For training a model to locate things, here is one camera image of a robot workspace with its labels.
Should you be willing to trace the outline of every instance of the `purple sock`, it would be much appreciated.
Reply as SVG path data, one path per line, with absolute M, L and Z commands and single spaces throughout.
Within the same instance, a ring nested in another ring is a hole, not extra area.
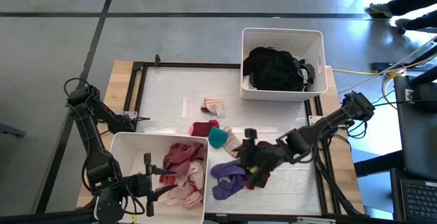
M 240 159 L 228 163 L 221 163 L 211 168 L 211 176 L 217 178 L 218 185 L 212 187 L 212 194 L 217 200 L 224 200 L 244 188 L 244 169 L 239 166 Z

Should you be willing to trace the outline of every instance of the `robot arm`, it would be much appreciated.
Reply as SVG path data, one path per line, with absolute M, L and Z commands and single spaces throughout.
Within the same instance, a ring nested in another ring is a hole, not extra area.
M 262 174 L 273 171 L 283 162 L 295 164 L 309 163 L 314 160 L 315 168 L 328 182 L 346 212 L 361 214 L 346 199 L 326 170 L 318 154 L 318 140 L 331 138 L 337 132 L 339 125 L 350 120 L 370 120 L 374 110 L 375 107 L 362 93 L 346 94 L 340 109 L 318 120 L 314 125 L 303 126 L 285 133 L 276 139 L 277 145 L 271 147 L 257 147 L 255 145 L 257 131 L 247 128 L 244 132 L 246 139 L 243 140 L 242 147 L 238 149 L 241 167 L 246 169 L 249 180 L 256 186 Z M 311 153 L 311 160 L 302 161 Z
M 134 132 L 136 121 L 130 119 L 128 115 L 114 114 L 100 100 L 100 92 L 92 85 L 71 92 L 68 95 L 67 106 L 70 107 L 70 115 L 76 122 L 87 152 L 83 170 L 87 170 L 89 186 L 85 180 L 83 183 L 93 196 L 99 196 L 96 212 L 99 223 L 113 224 L 120 220 L 125 213 L 122 200 L 125 199 L 125 206 L 127 206 L 129 197 L 140 205 L 142 212 L 137 214 L 146 212 L 147 216 L 153 216 L 153 202 L 177 185 L 165 186 L 153 191 L 151 175 L 173 174 L 174 172 L 152 165 L 151 154 L 146 153 L 144 154 L 145 174 L 138 173 L 123 177 L 119 163 L 104 148 L 97 129 L 98 118 L 106 122 L 109 131 L 114 134 Z M 147 197 L 146 208 L 136 199 L 144 196 Z

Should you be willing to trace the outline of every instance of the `laptop keyboard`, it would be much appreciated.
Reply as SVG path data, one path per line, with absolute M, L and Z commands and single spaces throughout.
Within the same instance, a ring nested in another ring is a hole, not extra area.
M 425 181 L 405 181 L 402 184 L 406 217 L 437 221 L 437 187 Z

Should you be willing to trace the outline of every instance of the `concrete floor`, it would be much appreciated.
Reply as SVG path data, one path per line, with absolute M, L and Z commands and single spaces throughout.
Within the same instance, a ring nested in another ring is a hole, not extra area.
M 62 85 L 78 77 L 98 18 L 9 17 L 12 12 L 101 12 L 105 0 L 0 0 L 0 122 L 27 132 L 24 139 L 0 137 L 0 215 L 35 210 L 66 117 Z M 394 20 L 365 19 L 370 2 L 388 0 L 112 0 L 109 12 L 312 13 L 308 18 L 107 18 L 88 81 L 104 95 L 115 60 L 217 61 L 236 63 L 245 27 L 314 29 L 324 35 L 326 62 L 334 68 L 369 71 L 374 61 L 395 62 L 432 35 L 401 36 Z M 436 7 L 406 15 L 421 16 Z M 333 18 L 343 14 L 347 18 Z M 368 76 L 335 73 L 339 90 Z M 382 78 L 355 90 L 381 96 Z M 387 138 L 377 137 L 385 128 Z M 400 148 L 396 112 L 377 110 L 367 136 L 354 149 L 386 154 Z M 85 157 L 75 126 L 51 195 L 48 211 L 72 210 Z

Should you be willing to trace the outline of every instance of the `maroon cloth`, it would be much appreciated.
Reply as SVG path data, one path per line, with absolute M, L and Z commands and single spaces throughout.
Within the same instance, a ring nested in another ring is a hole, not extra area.
M 261 182 L 260 182 L 257 186 L 258 186 L 258 187 L 261 187 L 261 188 L 264 188 L 264 187 L 266 186 L 266 184 L 267 184 L 267 180 L 268 180 L 269 177 L 270 177 L 270 173 L 264 173 L 264 174 L 261 176 Z M 249 190 L 253 190 L 253 189 L 255 189 L 255 186 L 252 185 L 251 183 L 249 183 L 249 181 L 246 182 L 246 187 L 247 187 Z
M 186 176 L 193 160 L 203 161 L 205 150 L 202 143 L 176 143 L 171 145 L 170 151 L 164 157 L 164 169 L 176 172 L 170 176 Z M 160 182 L 168 182 L 171 179 L 160 177 Z
M 208 137 L 213 126 L 219 128 L 219 122 L 216 120 L 210 120 L 209 122 L 195 122 L 193 123 L 193 133 L 191 136 Z

